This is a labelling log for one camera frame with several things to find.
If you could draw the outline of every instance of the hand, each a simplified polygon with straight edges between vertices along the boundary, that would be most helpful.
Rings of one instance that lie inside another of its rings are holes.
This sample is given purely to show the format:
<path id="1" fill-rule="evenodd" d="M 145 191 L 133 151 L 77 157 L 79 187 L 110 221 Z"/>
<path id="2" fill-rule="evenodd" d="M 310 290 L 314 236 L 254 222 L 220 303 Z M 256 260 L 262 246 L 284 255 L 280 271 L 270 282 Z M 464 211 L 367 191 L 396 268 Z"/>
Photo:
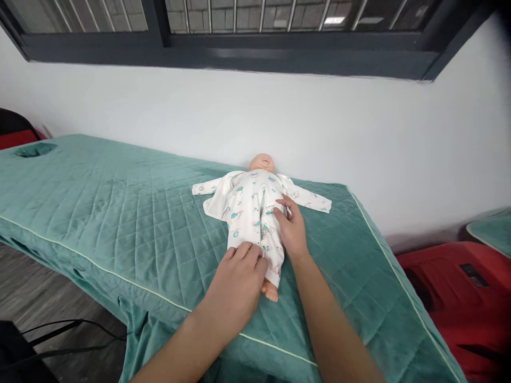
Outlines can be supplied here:
<path id="1" fill-rule="evenodd" d="M 300 208 L 295 201 L 285 194 L 283 199 L 277 199 L 276 202 L 289 207 L 291 216 L 286 218 L 283 212 L 278 208 L 273 209 L 273 214 L 281 227 L 281 237 L 287 253 L 291 259 L 303 254 L 308 254 L 307 239 L 305 235 L 305 223 L 303 221 Z"/>
<path id="2" fill-rule="evenodd" d="M 206 296 L 192 314 L 214 331 L 227 346 L 257 309 L 268 261 L 251 242 L 231 247 L 218 265 Z"/>

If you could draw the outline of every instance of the quilted fabric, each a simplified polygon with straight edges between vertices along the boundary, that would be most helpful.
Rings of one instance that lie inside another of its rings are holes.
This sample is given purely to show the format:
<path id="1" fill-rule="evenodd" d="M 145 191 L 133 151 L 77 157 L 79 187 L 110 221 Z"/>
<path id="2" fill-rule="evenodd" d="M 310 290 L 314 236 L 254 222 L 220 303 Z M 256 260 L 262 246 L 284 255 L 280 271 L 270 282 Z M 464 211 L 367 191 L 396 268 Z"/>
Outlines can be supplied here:
<path id="1" fill-rule="evenodd" d="M 0 151 L 0 239 L 71 278 L 132 331 L 127 381 L 203 298 L 227 227 L 197 182 L 232 166 L 71 135 Z M 32 153 L 34 156 L 23 156 Z M 295 181 L 332 200 L 302 209 L 311 254 L 388 382 L 463 382 L 463 373 L 361 204 L 337 184 Z M 293 271 L 205 381 L 320 381 Z"/>
<path id="2" fill-rule="evenodd" d="M 486 217 L 467 225 L 467 231 L 474 238 L 511 258 L 511 209 Z"/>

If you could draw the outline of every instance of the doll arm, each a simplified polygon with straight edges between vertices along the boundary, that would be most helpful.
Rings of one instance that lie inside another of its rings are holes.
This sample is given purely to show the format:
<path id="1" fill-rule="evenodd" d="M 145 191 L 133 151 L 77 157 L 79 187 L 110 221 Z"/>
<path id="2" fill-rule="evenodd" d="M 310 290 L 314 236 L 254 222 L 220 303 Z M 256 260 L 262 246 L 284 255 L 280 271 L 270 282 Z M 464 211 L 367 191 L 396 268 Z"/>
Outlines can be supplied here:
<path id="1" fill-rule="evenodd" d="M 222 181 L 223 177 L 204 182 L 202 184 L 195 184 L 192 186 L 192 194 L 193 195 L 202 195 L 202 194 L 214 194 L 216 192 L 216 188 Z"/>
<path id="2" fill-rule="evenodd" d="M 291 178 L 287 176 L 281 176 L 281 178 L 284 181 L 283 185 L 287 185 L 286 189 L 289 193 L 288 197 L 290 197 L 297 204 L 308 207 L 309 209 L 330 213 L 332 201 L 330 201 L 328 198 L 295 185 Z"/>

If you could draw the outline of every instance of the doll foot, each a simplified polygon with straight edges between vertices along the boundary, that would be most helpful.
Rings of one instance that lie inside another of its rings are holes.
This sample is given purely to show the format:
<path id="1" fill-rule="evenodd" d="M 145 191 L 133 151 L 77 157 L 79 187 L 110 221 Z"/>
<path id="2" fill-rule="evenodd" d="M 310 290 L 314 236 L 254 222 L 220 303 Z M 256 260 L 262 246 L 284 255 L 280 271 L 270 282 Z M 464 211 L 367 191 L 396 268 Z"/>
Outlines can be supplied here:
<path id="1" fill-rule="evenodd" d="M 273 302 L 278 302 L 278 291 L 277 286 L 271 283 L 268 279 L 265 278 L 265 281 L 262 284 L 261 292 Z"/>

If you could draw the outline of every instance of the white wall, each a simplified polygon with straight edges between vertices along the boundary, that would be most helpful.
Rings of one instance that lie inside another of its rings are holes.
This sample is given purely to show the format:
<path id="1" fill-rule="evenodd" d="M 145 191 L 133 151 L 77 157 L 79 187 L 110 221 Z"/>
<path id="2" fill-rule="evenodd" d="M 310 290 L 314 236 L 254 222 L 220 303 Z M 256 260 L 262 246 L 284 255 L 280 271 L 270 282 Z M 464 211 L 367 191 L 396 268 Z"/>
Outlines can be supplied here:
<path id="1" fill-rule="evenodd" d="M 27 63 L 0 31 L 0 106 L 85 133 L 347 184 L 395 251 L 511 205 L 511 65 L 493 16 L 434 83 Z"/>

